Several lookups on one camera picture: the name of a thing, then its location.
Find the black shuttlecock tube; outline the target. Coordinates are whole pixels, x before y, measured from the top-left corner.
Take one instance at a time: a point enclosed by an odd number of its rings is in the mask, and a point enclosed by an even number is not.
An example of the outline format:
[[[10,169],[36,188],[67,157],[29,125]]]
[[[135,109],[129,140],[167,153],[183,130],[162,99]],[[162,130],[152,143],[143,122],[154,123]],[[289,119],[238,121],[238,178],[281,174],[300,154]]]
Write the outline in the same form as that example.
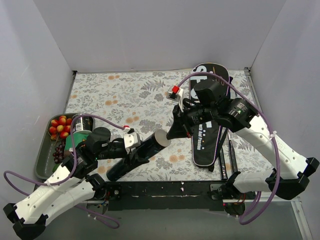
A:
[[[163,129],[158,129],[144,140],[140,146],[136,147],[133,153],[113,165],[107,171],[106,177],[109,181],[116,182],[135,168],[149,163],[153,156],[168,147],[170,143],[171,141],[167,139],[167,132]]]

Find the black racket cover bag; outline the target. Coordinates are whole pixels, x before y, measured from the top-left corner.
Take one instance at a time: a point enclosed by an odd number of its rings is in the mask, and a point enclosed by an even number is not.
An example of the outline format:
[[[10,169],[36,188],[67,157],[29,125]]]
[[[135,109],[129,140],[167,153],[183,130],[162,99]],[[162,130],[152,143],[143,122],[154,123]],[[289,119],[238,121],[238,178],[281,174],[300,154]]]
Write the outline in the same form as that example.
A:
[[[229,75],[228,70],[218,64],[205,62],[195,66],[193,73],[208,72],[221,76],[229,83],[233,77]],[[227,131],[223,130],[214,121],[203,123],[195,128],[192,135],[192,160],[193,163],[202,169],[212,172],[214,170],[215,160],[218,158],[222,145],[227,136]]]

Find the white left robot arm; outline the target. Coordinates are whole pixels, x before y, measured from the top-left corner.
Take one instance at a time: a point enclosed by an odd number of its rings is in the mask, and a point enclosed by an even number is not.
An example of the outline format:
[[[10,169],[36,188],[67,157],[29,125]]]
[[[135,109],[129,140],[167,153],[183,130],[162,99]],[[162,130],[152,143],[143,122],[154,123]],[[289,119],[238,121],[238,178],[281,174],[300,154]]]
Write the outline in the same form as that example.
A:
[[[103,199],[109,192],[104,179],[92,173],[98,160],[124,159],[121,170],[132,170],[139,159],[141,145],[138,133],[126,127],[122,138],[110,140],[105,127],[95,128],[67,155],[55,172],[30,195],[18,203],[9,203],[3,211],[22,240],[34,240],[57,216],[82,201]]]

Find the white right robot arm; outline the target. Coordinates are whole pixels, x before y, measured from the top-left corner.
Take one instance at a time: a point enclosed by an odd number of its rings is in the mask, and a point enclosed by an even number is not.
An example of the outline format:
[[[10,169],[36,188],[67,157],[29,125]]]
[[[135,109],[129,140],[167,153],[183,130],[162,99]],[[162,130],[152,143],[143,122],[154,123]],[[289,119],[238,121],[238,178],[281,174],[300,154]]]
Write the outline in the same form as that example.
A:
[[[308,186],[311,176],[319,167],[319,161],[306,158],[288,146],[269,127],[258,111],[242,98],[231,99],[220,93],[222,86],[211,79],[194,86],[199,102],[184,97],[178,86],[168,90],[167,98],[176,101],[173,124],[167,139],[190,138],[200,125],[214,121],[250,143],[273,166],[265,172],[234,173],[218,192],[222,196],[237,199],[247,192],[271,192],[291,200]]]

